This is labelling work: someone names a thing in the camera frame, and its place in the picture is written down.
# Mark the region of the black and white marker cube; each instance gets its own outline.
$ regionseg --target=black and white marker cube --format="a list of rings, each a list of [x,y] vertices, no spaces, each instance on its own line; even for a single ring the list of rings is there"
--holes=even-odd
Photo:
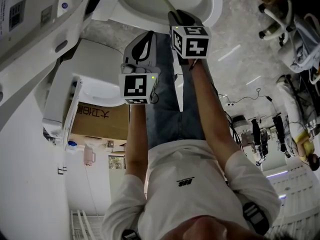
[[[129,105],[151,104],[157,84],[157,73],[119,75],[121,98]]]
[[[210,29],[205,26],[173,26],[172,46],[183,59],[205,59],[211,45]]]

